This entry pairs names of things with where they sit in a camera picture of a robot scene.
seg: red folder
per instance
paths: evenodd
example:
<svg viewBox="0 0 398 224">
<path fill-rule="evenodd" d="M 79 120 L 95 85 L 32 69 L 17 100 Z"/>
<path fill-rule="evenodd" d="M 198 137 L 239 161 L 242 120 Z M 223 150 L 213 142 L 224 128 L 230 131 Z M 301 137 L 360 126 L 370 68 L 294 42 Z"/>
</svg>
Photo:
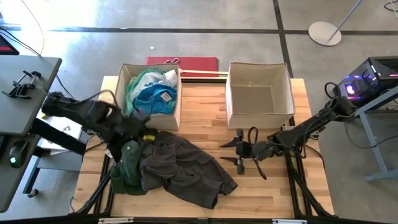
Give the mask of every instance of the red folder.
<svg viewBox="0 0 398 224">
<path fill-rule="evenodd" d="M 178 67 L 182 70 L 199 70 L 199 71 L 218 71 L 216 57 L 147 57 L 146 65 L 154 65 L 165 63 L 174 63 L 175 58 L 178 59 Z M 218 77 L 217 74 L 203 74 L 203 73 L 183 73 L 183 77 Z"/>
</svg>

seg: white cloth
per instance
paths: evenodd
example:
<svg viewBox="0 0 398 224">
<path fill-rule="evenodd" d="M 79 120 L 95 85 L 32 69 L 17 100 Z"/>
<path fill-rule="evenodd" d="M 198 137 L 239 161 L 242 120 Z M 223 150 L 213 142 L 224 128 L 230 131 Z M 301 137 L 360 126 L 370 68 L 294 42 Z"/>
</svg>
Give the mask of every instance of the white cloth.
<svg viewBox="0 0 398 224">
<path fill-rule="evenodd" d="M 177 74 L 175 73 L 175 70 L 170 70 L 166 72 L 164 75 L 159 74 L 157 72 L 149 72 L 145 74 L 141 80 L 139 80 L 138 85 L 135 87 L 135 89 L 132 91 L 130 94 L 130 100 L 133 101 L 133 99 L 138 96 L 138 94 L 145 88 L 150 87 L 154 84 L 162 84 L 162 85 L 167 85 L 175 88 L 177 86 Z"/>
</svg>

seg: white round base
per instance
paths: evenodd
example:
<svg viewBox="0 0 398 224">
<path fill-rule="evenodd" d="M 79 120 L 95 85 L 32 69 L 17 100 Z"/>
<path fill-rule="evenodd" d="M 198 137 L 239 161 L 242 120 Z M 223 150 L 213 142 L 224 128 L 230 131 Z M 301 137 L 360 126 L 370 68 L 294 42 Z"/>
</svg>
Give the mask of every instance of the white round base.
<svg viewBox="0 0 398 224">
<path fill-rule="evenodd" d="M 341 32 L 337 31 L 335 36 L 329 40 L 337 27 L 328 22 L 314 22 L 308 28 L 308 34 L 316 43 L 324 46 L 333 46 L 341 41 Z"/>
</svg>

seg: computer mouse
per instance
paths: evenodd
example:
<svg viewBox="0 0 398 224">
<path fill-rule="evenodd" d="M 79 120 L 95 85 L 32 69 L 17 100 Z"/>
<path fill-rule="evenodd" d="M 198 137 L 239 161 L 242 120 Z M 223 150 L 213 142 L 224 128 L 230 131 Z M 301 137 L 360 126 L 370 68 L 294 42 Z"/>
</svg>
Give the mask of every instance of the computer mouse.
<svg viewBox="0 0 398 224">
<path fill-rule="evenodd" d="M 11 146 L 9 153 L 11 167 L 20 168 L 22 165 L 24 165 L 27 157 L 28 146 L 29 142 L 26 140 L 19 140 Z"/>
</svg>

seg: white storage box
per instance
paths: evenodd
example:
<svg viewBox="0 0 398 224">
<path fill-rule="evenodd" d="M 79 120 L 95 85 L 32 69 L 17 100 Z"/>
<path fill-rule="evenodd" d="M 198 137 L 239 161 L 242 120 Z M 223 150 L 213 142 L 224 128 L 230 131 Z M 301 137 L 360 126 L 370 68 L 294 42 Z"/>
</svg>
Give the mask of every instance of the white storage box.
<svg viewBox="0 0 398 224">
<path fill-rule="evenodd" d="M 228 128 L 280 128 L 295 113 L 286 64 L 231 63 L 225 89 Z"/>
<path fill-rule="evenodd" d="M 181 117 L 181 77 L 178 71 L 177 64 L 159 64 L 159 65 L 122 65 L 119 74 L 118 85 L 116 87 L 116 101 L 122 108 L 122 111 L 126 111 L 126 85 L 129 83 L 132 77 L 138 76 L 145 69 L 159 69 L 159 70 L 175 70 L 178 76 L 177 82 L 177 103 L 175 105 L 174 114 L 152 114 L 148 123 L 149 127 L 160 129 L 160 130 L 176 130 L 180 127 Z"/>
</svg>

